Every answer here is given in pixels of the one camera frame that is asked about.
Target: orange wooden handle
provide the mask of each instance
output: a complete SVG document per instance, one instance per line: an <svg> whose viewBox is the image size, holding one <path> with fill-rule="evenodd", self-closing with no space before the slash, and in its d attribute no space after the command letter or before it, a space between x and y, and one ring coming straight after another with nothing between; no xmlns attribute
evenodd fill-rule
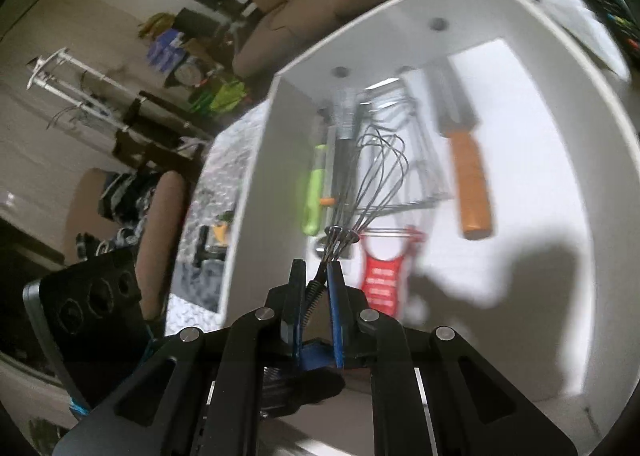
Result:
<svg viewBox="0 0 640 456"><path fill-rule="evenodd" d="M447 134L458 182L460 226L467 239L492 235L493 224L478 144L467 131Z"/></svg>

